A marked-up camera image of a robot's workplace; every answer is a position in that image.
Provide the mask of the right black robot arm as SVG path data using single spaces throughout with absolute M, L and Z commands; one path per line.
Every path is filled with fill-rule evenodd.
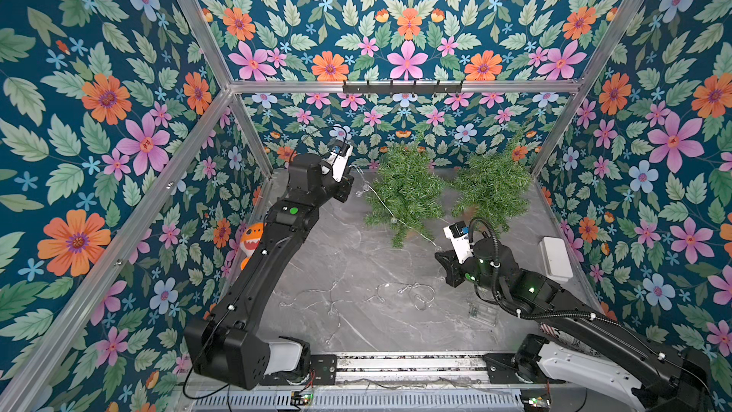
M 490 292 L 490 303 L 510 316 L 537 322 L 577 343 L 526 337 L 514 356 L 520 377 L 573 383 L 635 411 L 715 410 L 705 354 L 642 337 L 558 282 L 519 267 L 511 250 L 495 238 L 463 236 L 435 258 L 448 285 L 473 284 L 478 293 Z

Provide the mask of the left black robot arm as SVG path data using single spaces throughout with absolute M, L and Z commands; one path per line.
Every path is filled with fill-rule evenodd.
M 352 152 L 351 145 L 337 140 L 326 158 L 300 154 L 292 160 L 285 193 L 267 212 L 247 265 L 209 316 L 184 331 L 194 373 L 247 390 L 268 376 L 288 381 L 309 377 L 306 341 L 265 341 L 257 332 L 281 275 L 318 222 L 320 208 L 329 200 L 348 200 L 354 182 L 348 166 Z

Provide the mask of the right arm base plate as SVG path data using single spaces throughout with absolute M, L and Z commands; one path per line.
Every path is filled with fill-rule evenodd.
M 539 368 L 530 368 L 529 373 L 520 371 L 513 353 L 486 353 L 482 355 L 490 383 L 524 383 L 525 385 L 563 385 L 564 381 L 547 378 Z

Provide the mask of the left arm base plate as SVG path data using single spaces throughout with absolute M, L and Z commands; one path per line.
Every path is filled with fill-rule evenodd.
M 305 387 L 306 385 L 335 385 L 339 358 L 332 354 L 311 355 L 308 364 L 301 362 L 295 371 L 278 372 L 266 375 L 261 385 L 264 386 L 292 386 Z

